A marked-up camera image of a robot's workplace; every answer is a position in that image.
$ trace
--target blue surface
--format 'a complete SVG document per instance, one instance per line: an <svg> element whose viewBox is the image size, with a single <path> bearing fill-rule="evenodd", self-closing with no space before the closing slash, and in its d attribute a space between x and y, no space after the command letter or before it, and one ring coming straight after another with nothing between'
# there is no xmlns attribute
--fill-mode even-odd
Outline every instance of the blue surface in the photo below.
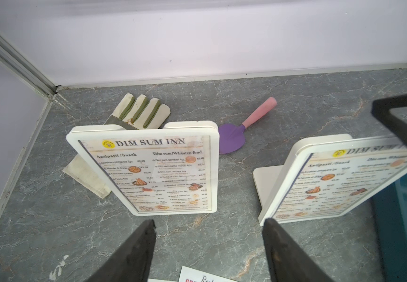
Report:
<svg viewBox="0 0 407 282"><path fill-rule="evenodd" d="M373 201L386 281L407 281L407 174Z"/></svg>

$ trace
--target yellow logo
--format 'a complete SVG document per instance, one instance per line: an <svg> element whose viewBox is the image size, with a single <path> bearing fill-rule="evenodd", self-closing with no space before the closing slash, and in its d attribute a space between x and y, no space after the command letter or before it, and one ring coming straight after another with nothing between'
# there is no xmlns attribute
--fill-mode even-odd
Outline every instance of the yellow logo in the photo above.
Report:
<svg viewBox="0 0 407 282"><path fill-rule="evenodd" d="M338 150L335 153L333 153L333 157L341 157L342 155L346 154L346 150Z"/></svg>
<svg viewBox="0 0 407 282"><path fill-rule="evenodd" d="M103 146L105 147L105 148L108 148L108 149L113 149L116 145L114 145L114 143L112 143L111 141L109 141L109 140L105 140L105 141L103 141Z"/></svg>

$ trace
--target menu card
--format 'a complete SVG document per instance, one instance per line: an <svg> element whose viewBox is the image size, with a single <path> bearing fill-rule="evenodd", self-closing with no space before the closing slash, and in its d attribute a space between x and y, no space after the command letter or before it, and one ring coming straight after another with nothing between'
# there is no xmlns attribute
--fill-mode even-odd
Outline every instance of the menu card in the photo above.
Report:
<svg viewBox="0 0 407 282"><path fill-rule="evenodd" d="M139 213L211 210L210 136L79 143Z"/></svg>
<svg viewBox="0 0 407 282"><path fill-rule="evenodd" d="M273 218L278 221L341 215L407 169L403 144L312 153Z"/></svg>

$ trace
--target white menu holder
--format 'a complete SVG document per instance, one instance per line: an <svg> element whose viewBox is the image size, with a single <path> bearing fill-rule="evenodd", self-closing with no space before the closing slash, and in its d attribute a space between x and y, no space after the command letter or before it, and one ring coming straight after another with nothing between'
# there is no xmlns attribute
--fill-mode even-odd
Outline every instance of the white menu holder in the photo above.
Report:
<svg viewBox="0 0 407 282"><path fill-rule="evenodd" d="M394 136L304 138L283 166L253 171L262 211L279 223L338 217L407 173L407 147Z"/></svg>
<svg viewBox="0 0 407 282"><path fill-rule="evenodd" d="M219 132L212 121L145 130L76 126L67 141L134 215L217 209Z"/></svg>

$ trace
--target purple spatula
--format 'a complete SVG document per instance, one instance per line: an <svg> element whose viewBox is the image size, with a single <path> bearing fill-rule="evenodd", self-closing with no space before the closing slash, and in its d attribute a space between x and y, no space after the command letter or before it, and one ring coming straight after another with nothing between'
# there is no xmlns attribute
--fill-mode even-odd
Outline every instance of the purple spatula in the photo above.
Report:
<svg viewBox="0 0 407 282"><path fill-rule="evenodd" d="M228 154L241 148L246 142L244 130L276 105L277 101L273 97L269 97L240 126L231 123L221 125L219 127L219 154Z"/></svg>

